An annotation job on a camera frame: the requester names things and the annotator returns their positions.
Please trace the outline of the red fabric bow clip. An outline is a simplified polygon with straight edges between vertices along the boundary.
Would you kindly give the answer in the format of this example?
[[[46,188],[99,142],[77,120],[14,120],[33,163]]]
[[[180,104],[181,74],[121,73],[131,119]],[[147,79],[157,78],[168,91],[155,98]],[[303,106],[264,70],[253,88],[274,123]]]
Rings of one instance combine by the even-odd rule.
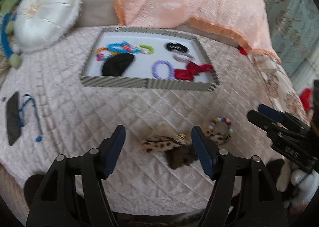
[[[213,70],[213,65],[205,63],[197,65],[194,62],[189,62],[186,69],[175,69],[174,76],[176,80],[193,81],[199,73],[208,73]]]

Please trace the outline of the leopard print brown scrunchie bow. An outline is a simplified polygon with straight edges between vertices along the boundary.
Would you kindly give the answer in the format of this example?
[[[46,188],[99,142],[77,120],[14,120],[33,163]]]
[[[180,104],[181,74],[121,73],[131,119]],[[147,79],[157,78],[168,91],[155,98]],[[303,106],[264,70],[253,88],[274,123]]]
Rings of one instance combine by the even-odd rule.
[[[149,154],[164,153],[168,166],[174,170],[198,160],[190,136],[177,134],[166,126],[160,126],[148,135],[141,149]]]

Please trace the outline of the black scrunchie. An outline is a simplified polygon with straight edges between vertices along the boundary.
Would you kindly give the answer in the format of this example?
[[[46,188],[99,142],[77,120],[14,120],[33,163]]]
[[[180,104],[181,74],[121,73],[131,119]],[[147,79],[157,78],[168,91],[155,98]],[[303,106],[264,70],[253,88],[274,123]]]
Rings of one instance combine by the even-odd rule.
[[[166,43],[165,48],[170,52],[180,52],[180,53],[188,52],[188,48],[180,43],[168,42]]]

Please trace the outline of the black velvet pouch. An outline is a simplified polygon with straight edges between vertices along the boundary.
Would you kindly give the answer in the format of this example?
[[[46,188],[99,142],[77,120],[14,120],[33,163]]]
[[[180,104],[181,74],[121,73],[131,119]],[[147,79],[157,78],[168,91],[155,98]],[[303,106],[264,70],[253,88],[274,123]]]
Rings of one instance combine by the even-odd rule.
[[[106,60],[102,67],[103,76],[121,76],[133,63],[135,56],[130,53],[120,53]]]

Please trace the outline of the black smartphone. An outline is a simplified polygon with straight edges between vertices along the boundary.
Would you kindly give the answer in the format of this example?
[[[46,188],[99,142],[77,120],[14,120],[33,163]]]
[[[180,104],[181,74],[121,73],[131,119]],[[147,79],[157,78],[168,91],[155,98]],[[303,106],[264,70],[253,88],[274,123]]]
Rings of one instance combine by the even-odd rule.
[[[6,103],[6,123],[9,146],[13,146],[21,135],[19,109],[19,93],[16,91]]]

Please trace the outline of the striped white tray box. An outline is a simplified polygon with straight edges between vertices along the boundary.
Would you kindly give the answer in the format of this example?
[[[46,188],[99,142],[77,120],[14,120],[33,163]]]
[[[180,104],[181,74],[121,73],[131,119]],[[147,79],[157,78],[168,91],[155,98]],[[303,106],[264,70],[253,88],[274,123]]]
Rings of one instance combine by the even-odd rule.
[[[186,69],[188,63],[175,60],[176,53],[165,48],[168,42],[186,46],[197,65],[211,63],[195,36],[164,29],[105,27],[85,60],[80,81],[86,87],[214,91],[219,85],[214,69],[199,73],[193,81],[175,79],[175,69]],[[104,63],[118,50],[131,52],[135,56],[133,63],[121,76],[103,76]]]

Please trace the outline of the round white satin cushion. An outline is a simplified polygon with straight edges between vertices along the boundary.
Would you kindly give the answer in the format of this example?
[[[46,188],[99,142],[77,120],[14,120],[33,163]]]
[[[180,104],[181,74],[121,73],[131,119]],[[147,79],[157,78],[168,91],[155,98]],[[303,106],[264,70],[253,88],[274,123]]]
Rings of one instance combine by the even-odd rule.
[[[16,43],[22,52],[48,48],[75,24],[81,0],[21,0],[14,24]]]

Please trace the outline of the green blue plush toy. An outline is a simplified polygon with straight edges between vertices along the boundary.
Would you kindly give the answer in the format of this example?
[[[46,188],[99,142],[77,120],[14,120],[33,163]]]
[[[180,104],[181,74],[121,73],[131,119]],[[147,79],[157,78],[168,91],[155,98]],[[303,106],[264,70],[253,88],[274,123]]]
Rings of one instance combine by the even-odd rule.
[[[16,9],[20,1],[1,0],[1,52],[14,69],[20,67],[22,60],[19,54],[11,48],[9,37],[13,36],[14,23],[17,17]]]

